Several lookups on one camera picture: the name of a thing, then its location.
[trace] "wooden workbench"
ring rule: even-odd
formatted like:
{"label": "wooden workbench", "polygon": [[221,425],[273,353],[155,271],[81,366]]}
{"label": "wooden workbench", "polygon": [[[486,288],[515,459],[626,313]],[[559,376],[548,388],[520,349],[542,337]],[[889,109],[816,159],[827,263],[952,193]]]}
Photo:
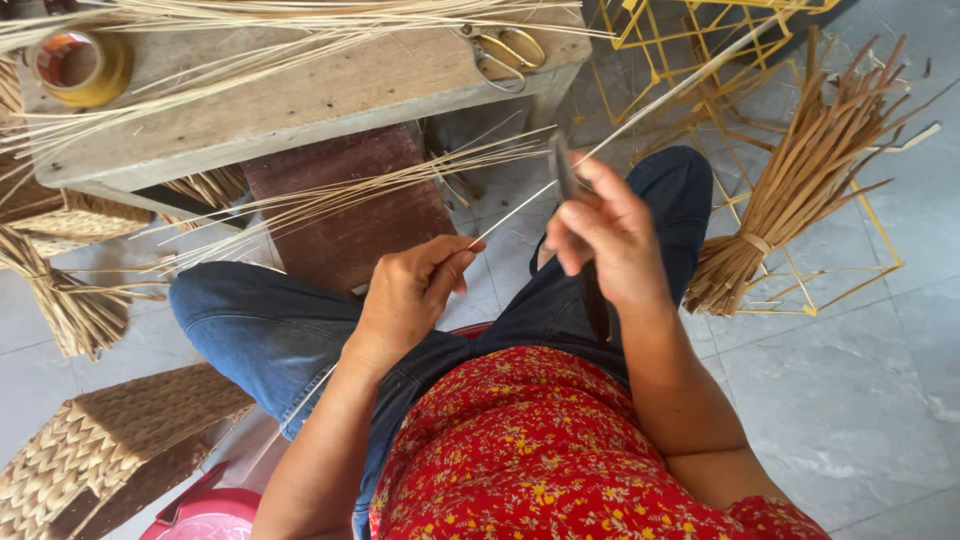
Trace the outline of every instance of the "wooden workbench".
{"label": "wooden workbench", "polygon": [[[523,20],[527,13],[515,15]],[[583,26],[576,11],[540,9],[529,22]],[[135,57],[130,88],[209,61],[302,36],[265,28],[121,35]],[[474,70],[465,42],[447,29],[396,32],[329,56],[81,139],[36,170],[50,187],[69,187],[183,217],[180,204],[157,186],[181,176],[249,160],[340,135],[449,110],[534,94],[527,126],[547,125],[581,64],[587,37],[530,31],[546,53],[526,74],[521,94],[493,88]],[[24,84],[28,111],[66,110]],[[121,96],[114,106],[122,105]]]}

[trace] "scissor handle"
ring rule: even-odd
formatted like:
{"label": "scissor handle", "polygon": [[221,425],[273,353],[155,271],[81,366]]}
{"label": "scissor handle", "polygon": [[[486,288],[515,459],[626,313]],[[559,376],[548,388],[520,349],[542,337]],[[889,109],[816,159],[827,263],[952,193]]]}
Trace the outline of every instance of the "scissor handle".
{"label": "scissor handle", "polygon": [[[470,48],[473,49],[473,68],[477,70],[477,73],[480,74],[480,77],[482,77],[484,81],[487,81],[488,85],[493,86],[498,90],[502,90],[504,92],[509,92],[512,94],[519,94],[527,87],[526,77],[524,77],[523,74],[520,73],[519,71],[513,69],[510,65],[501,61],[499,58],[483,50],[483,47],[480,45],[480,40],[478,39],[478,37],[471,37],[469,39],[469,43],[470,43]],[[492,61],[496,65],[502,67],[503,69],[506,69],[508,72],[510,72],[511,75],[514,76],[515,79],[520,80],[520,86],[516,88],[511,88],[508,86],[498,85],[490,77],[487,77],[487,74],[484,73],[483,69],[480,68],[480,61],[482,60]]]}
{"label": "scissor handle", "polygon": [[[535,49],[537,49],[537,52],[540,54],[540,59],[538,61],[532,61],[524,57],[517,51],[515,51],[513,47],[511,47],[510,45],[508,45],[503,41],[505,36],[510,36],[510,35],[517,35],[526,39],[528,43],[530,43],[531,45],[534,46]],[[493,45],[496,45],[505,53],[514,57],[517,61],[520,62],[520,67],[530,67],[530,68],[536,69],[542,66],[543,63],[546,61],[546,53],[543,52],[543,48],[540,47],[540,44],[537,43],[537,41],[533,39],[532,36],[530,36],[526,32],[523,32],[519,28],[514,28],[513,26],[503,26],[503,27],[492,27],[489,29],[481,29],[480,34],[477,37],[480,39],[483,39],[487,43],[492,43]]]}

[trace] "tape roll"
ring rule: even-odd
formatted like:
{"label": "tape roll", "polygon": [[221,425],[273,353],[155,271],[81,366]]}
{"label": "tape roll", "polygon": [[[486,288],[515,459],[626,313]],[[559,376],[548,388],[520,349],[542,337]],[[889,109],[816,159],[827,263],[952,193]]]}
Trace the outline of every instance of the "tape roll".
{"label": "tape roll", "polygon": [[43,89],[70,107],[97,107],[127,89],[133,53],[112,34],[71,30],[48,36],[31,66]]}

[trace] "scissors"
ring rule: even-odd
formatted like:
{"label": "scissors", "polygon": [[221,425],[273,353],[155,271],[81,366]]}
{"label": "scissors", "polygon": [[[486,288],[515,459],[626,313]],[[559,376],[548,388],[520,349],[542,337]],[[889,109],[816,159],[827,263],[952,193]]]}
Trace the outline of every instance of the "scissors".
{"label": "scissors", "polygon": [[[471,24],[465,24],[460,29],[460,36],[467,42],[467,44],[470,46],[470,49],[473,51],[473,67],[477,70],[477,73],[479,73],[480,76],[483,77],[484,81],[487,81],[488,84],[504,92],[519,94],[524,88],[527,87],[527,80],[518,70],[512,68],[501,59],[484,50],[483,43],[489,43],[498,47],[499,50],[503,51],[514,60],[519,61],[520,67],[537,68],[542,66],[546,61],[546,53],[543,52],[543,48],[540,47],[540,44],[537,43],[537,41],[529,34],[513,26],[487,26],[478,28]],[[520,37],[527,41],[537,51],[540,59],[528,59],[523,56],[523,54],[518,53],[517,50],[506,43],[506,40],[510,37]],[[491,80],[490,77],[487,77],[487,75],[483,72],[483,69],[480,68],[480,61],[483,60],[491,61],[510,72],[512,75],[510,81],[519,81],[519,86],[517,86],[516,83],[510,86],[498,85],[496,82]]]}
{"label": "scissors", "polygon": [[[550,174],[560,184],[560,194],[565,201],[583,198],[585,189],[580,179],[573,172],[566,153],[566,136],[564,130],[556,129],[550,136]],[[570,238],[570,242],[577,251],[584,251],[587,243],[579,236]],[[584,263],[577,277],[580,281],[580,294],[584,298],[584,308],[587,310],[587,319],[590,329],[600,343],[609,343],[611,340],[610,313],[607,311],[607,299],[600,292],[600,283],[597,281],[597,267],[593,260]]]}

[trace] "gold scissors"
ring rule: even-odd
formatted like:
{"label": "gold scissors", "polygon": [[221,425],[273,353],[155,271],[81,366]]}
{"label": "gold scissors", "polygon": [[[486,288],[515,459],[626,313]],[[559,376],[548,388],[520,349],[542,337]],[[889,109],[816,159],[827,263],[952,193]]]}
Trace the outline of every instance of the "gold scissors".
{"label": "gold scissors", "polygon": [[[460,29],[460,36],[467,42],[467,44],[470,46],[470,49],[473,51],[473,67],[477,70],[477,73],[479,73],[480,76],[483,77],[484,81],[487,81],[488,84],[504,92],[519,94],[524,88],[527,87],[527,80],[517,69],[514,69],[506,62],[484,50],[483,43],[493,45],[514,60],[519,61],[520,67],[536,69],[542,66],[546,61],[546,53],[543,52],[543,48],[540,47],[540,44],[537,43],[537,41],[529,34],[513,26],[487,26],[478,28],[471,24],[465,24]],[[510,38],[521,38],[529,43],[534,51],[536,51],[536,56],[539,56],[539,58],[529,59],[522,53],[519,53],[516,49],[507,44],[506,41]],[[493,62],[494,64],[507,70],[512,75],[512,77],[508,79],[509,86],[497,84],[484,73],[483,69],[480,68],[480,62],[484,60]]]}

